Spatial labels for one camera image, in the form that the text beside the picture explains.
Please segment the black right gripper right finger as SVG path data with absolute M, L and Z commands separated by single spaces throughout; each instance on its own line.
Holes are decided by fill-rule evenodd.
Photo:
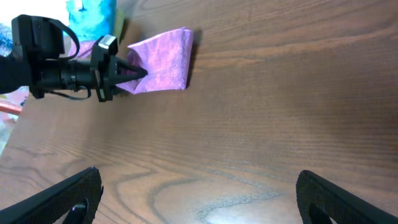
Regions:
M 297 205 L 304 224 L 397 223 L 397 217 L 312 171 L 301 171 L 295 188 Z

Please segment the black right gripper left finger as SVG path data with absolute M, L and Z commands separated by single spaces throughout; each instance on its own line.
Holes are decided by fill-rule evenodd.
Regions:
M 92 223 L 103 194 L 100 172 L 89 167 L 1 210 L 1 223 Z

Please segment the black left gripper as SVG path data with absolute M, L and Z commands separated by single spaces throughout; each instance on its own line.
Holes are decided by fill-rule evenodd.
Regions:
M 126 60 L 107 54 L 94 44 L 87 58 L 74 59 L 80 45 L 70 60 L 60 65 L 60 88 L 62 90 L 86 90 L 87 97 L 96 94 L 98 101 L 113 99 L 116 86 L 121 89 L 135 89 L 147 76 L 146 70 Z

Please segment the purple microfiber cloth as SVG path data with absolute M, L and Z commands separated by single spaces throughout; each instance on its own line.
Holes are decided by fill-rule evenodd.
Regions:
M 147 70 L 147 75 L 117 87 L 134 95 L 186 89 L 193 36 L 192 30 L 182 27 L 128 45 L 126 60 Z

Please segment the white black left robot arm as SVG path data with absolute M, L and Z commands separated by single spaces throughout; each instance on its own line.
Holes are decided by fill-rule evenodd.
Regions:
M 115 36 L 101 36 L 93 45 L 89 60 L 64 57 L 63 34 L 75 45 L 78 37 L 59 20 L 21 14 L 12 20 L 12 51 L 1 57 L 1 93 L 28 86 L 36 99 L 45 94 L 65 96 L 74 92 L 95 90 L 100 102 L 111 101 L 120 83 L 138 80 L 147 70 L 131 65 L 116 56 Z

